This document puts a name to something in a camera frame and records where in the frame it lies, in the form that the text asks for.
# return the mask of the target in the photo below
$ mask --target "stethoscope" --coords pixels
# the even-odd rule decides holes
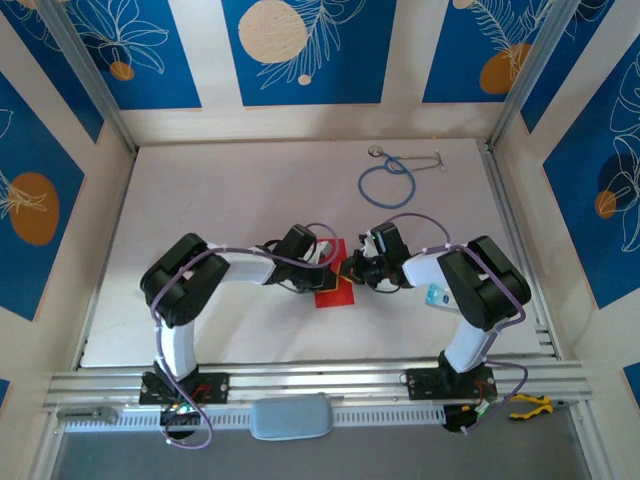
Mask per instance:
[[[438,152],[437,150],[435,151],[435,155],[417,155],[414,157],[404,157],[404,156],[395,157],[385,152],[382,147],[378,145],[372,145],[369,147],[369,155],[371,155],[372,157],[385,157],[386,160],[382,165],[376,165],[375,167],[368,168],[364,172],[362,172],[362,174],[360,175],[360,178],[358,178],[358,190],[360,190],[360,194],[369,203],[372,203],[373,205],[380,208],[387,208],[387,209],[400,208],[400,207],[404,207],[407,203],[411,201],[411,199],[416,193],[416,179],[414,178],[412,172],[418,172],[420,170],[430,170],[432,168],[438,168],[438,167],[440,167],[440,170],[443,172],[446,170],[446,167],[442,162],[442,157],[440,156],[440,152]],[[407,168],[402,163],[403,161],[406,161],[406,160],[426,160],[426,161],[431,161],[433,163],[432,165],[427,165],[425,167],[410,169],[410,168]],[[367,195],[366,192],[364,191],[364,187],[362,186],[362,181],[364,180],[364,177],[378,170],[384,170],[387,173],[390,173],[391,175],[407,175],[409,177],[409,181],[411,182],[411,192],[409,192],[409,195],[407,196],[407,198],[405,198],[400,203],[389,205],[385,203],[380,203],[377,200],[374,200],[373,198],[371,198],[369,195]]]

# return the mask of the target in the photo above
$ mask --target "red paper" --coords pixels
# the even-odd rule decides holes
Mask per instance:
[[[331,246],[335,245],[334,240],[328,240]],[[340,264],[347,259],[347,245],[344,239],[340,239],[340,250],[338,256],[331,264],[331,271],[336,275],[340,272]],[[343,307],[354,305],[353,285],[346,278],[338,276],[338,284],[335,290],[314,294],[316,297],[316,308]]]

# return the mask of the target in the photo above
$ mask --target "white table surface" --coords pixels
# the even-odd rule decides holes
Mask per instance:
[[[383,210],[358,193],[357,179],[377,164],[368,147],[394,155],[439,150],[445,172],[416,172],[413,200]],[[372,174],[371,195],[404,198],[408,180]],[[359,247],[358,234],[391,215],[415,211],[443,222],[454,243],[489,235],[513,258],[476,142],[380,140],[190,144],[143,147],[129,187],[98,299],[84,367],[149,365],[155,356],[152,320],[139,281],[187,232],[229,246],[281,238],[295,223],[324,222]],[[411,251],[443,243],[442,233],[415,218],[397,225]],[[319,238],[327,236],[318,230]],[[381,295],[355,287],[355,305],[316,309],[313,295],[277,286],[221,285],[198,318],[200,363],[285,362],[437,355],[459,315],[425,306],[426,287]],[[492,353],[540,351],[534,310],[508,328]]]

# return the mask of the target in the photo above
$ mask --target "orange dot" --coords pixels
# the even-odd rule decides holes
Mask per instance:
[[[116,60],[109,67],[109,71],[111,75],[116,77],[118,80],[122,80],[123,82],[128,82],[133,78],[133,68],[130,65],[121,62],[120,60]]]
[[[616,213],[616,196],[609,190],[603,190],[596,197],[596,212],[605,220]]]
[[[491,57],[480,73],[480,88],[494,95],[509,93],[530,50],[530,44],[519,43]]]
[[[9,196],[17,202],[9,211],[13,229],[22,240],[31,245],[46,245],[56,233],[60,218],[56,188],[40,173],[23,173],[16,177],[11,186],[16,190],[9,190]],[[29,199],[37,206],[25,201]]]

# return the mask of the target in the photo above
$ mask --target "yellow pliers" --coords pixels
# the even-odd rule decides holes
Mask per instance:
[[[528,402],[539,406],[529,413],[512,413],[511,415],[509,415],[509,420],[529,420],[533,417],[537,417],[542,413],[553,413],[556,408],[566,408],[578,403],[575,401],[568,402],[565,400],[551,400],[551,398],[547,395],[534,397],[532,395],[525,395],[523,393],[514,395],[511,398],[511,401]]]

